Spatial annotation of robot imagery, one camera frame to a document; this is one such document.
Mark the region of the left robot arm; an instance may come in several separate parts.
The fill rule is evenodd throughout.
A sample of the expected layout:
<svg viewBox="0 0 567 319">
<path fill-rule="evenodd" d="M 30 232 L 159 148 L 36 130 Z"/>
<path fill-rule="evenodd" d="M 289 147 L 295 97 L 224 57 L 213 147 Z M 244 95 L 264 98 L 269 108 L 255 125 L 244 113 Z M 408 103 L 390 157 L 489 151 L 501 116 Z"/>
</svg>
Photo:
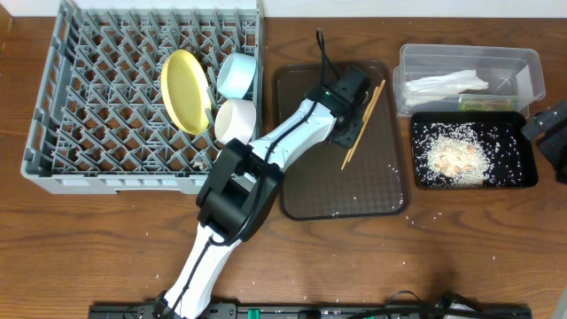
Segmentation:
<svg viewBox="0 0 567 319">
<path fill-rule="evenodd" d="M 366 73 L 349 66 L 331 85 L 310 89 L 298 110 L 269 134 L 249 144 L 228 142 L 198 194 L 190 256 L 174 285 L 156 299 L 153 317 L 196 318 L 206 309 L 229 256 L 266 220 L 286 170 L 323 141 L 354 147 L 370 84 Z"/>
</svg>

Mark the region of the rice and shell waste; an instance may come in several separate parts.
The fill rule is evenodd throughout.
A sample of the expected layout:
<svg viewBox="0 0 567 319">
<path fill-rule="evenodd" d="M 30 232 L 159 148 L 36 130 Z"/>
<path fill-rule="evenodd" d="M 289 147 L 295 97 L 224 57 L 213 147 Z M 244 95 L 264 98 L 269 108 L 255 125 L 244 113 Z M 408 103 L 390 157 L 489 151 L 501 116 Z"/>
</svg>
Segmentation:
<svg viewBox="0 0 567 319">
<path fill-rule="evenodd" d="M 415 123 L 417 184 L 430 189 L 519 187 L 518 139 L 506 123 Z"/>
</svg>

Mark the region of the green foil wrapper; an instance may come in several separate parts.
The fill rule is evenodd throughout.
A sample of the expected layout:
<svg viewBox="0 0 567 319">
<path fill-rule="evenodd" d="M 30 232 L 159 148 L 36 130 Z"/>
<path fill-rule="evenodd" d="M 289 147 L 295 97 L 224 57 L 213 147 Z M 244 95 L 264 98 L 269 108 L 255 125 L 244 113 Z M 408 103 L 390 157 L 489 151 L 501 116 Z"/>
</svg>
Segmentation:
<svg viewBox="0 0 567 319">
<path fill-rule="evenodd" d="M 459 112 L 501 112 L 515 111 L 515 99 L 462 99 L 458 105 Z"/>
</svg>

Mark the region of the wooden chopstick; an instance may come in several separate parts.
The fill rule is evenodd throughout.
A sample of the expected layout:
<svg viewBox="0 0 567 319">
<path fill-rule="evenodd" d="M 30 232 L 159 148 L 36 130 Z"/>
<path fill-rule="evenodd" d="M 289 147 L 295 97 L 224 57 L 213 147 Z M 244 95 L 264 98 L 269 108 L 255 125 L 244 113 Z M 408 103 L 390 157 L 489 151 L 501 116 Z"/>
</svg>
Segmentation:
<svg viewBox="0 0 567 319">
<path fill-rule="evenodd" d="M 345 167 L 345 165 L 351 160 L 351 158 L 353 157 L 353 154 L 355 153 L 359 142 L 361 141 L 362 135 L 366 129 L 366 127 L 368 126 L 369 123 L 369 118 L 371 116 L 371 114 L 373 113 L 376 104 L 378 102 L 378 99 L 380 98 L 380 95 L 384 89 L 386 80 L 382 80 L 382 82 L 380 83 L 380 85 L 378 87 L 375 88 L 374 92 L 373 92 L 373 96 L 369 102 L 369 105 L 367 106 L 367 110 L 365 111 L 365 113 L 362 116 L 362 127 L 361 127 L 361 131 L 360 134 L 357 136 L 357 139 L 355 140 L 355 143 L 353 145 L 353 147 L 348 151 L 347 155 L 346 155 L 346 159 L 345 162 L 343 163 L 343 167 Z"/>
<path fill-rule="evenodd" d="M 357 146 L 358 146 L 358 143 L 359 143 L 360 140 L 361 140 L 361 136 L 362 136 L 362 134 L 363 134 L 363 132 L 364 132 L 364 129 L 365 129 L 366 126 L 367 126 L 367 123 L 368 123 L 368 121 L 369 121 L 369 116 L 371 115 L 371 113 L 372 113 L 372 111 L 373 111 L 373 109 L 374 109 L 374 107 L 375 107 L 375 104 L 376 104 L 376 102 L 377 102 L 377 100 L 378 100 L 379 94 L 380 94 L 380 88 L 379 88 L 379 87 L 376 87 L 375 90 L 374 90 L 374 92 L 373 92 L 372 98 L 371 98 L 370 101 L 369 101 L 369 104 L 368 104 L 368 106 L 367 106 L 367 109 L 366 109 L 365 113 L 364 113 L 363 116 L 362 116 L 361 130 L 360 130 L 360 132 L 359 132 L 357 138 L 355 139 L 355 142 L 354 142 L 353 147 L 347 152 L 346 157 L 345 157 L 345 159 L 344 159 L 344 161 L 343 161 L 343 164 L 342 164 L 342 166 L 341 166 L 341 169 L 344 169 L 345 166 L 346 166 L 346 164 L 347 164 L 347 163 L 351 160 L 351 158 L 353 157 L 353 153 L 355 152 L 355 150 L 356 150 L 356 148 L 357 148 Z"/>
</svg>

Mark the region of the white paper napkin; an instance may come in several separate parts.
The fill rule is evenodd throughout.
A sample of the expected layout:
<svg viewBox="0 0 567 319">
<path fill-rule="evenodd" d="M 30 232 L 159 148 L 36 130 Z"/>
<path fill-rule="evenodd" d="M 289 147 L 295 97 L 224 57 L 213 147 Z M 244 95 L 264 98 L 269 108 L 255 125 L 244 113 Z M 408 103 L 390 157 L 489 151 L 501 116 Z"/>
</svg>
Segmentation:
<svg viewBox="0 0 567 319">
<path fill-rule="evenodd" d="M 465 90 L 487 89 L 489 83 L 477 76 L 476 70 L 462 70 L 451 74 L 426 76 L 404 84 L 404 89 L 411 94 L 457 94 Z"/>
</svg>

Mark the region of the light blue bowl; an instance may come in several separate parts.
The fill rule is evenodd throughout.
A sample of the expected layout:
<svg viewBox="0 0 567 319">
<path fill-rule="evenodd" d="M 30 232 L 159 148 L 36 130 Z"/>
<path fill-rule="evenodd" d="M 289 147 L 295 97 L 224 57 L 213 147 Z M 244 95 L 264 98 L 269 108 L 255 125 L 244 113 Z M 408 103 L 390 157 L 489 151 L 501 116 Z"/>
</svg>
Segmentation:
<svg viewBox="0 0 567 319">
<path fill-rule="evenodd" d="M 223 61 L 217 78 L 217 90 L 225 98 L 243 98 L 256 72 L 254 56 L 231 53 Z"/>
</svg>

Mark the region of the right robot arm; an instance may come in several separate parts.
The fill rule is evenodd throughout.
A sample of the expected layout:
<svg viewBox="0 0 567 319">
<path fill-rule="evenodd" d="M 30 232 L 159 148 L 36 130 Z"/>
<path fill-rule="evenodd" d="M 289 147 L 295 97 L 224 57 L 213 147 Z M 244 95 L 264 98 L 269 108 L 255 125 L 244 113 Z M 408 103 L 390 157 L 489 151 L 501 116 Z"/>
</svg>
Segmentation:
<svg viewBox="0 0 567 319">
<path fill-rule="evenodd" d="M 566 184 L 566 101 L 536 113 L 533 120 L 522 127 L 522 134 L 536 141 L 555 170 L 555 179 Z"/>
</svg>

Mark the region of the yellow plate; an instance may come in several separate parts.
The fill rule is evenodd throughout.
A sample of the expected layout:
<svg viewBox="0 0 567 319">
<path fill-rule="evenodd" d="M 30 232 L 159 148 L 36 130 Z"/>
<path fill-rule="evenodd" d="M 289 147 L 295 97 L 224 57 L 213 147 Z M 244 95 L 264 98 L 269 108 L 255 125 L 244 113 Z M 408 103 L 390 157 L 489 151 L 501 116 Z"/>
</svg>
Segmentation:
<svg viewBox="0 0 567 319">
<path fill-rule="evenodd" d="M 209 126 L 208 81 L 198 60 L 188 51 L 174 51 L 164 63 L 160 91 L 172 122 L 182 131 L 202 134 Z"/>
</svg>

